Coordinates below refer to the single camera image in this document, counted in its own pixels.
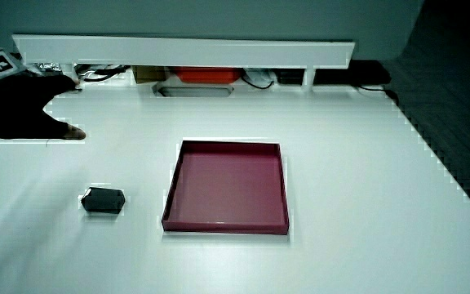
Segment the person's right hand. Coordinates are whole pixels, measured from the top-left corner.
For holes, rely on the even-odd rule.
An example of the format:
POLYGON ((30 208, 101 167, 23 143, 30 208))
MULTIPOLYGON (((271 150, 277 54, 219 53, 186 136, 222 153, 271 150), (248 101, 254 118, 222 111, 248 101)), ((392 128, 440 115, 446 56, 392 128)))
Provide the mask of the person's right hand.
POLYGON ((42 76, 0 50, 0 139, 83 140, 86 133, 44 111, 55 97, 79 84, 64 74, 42 76))

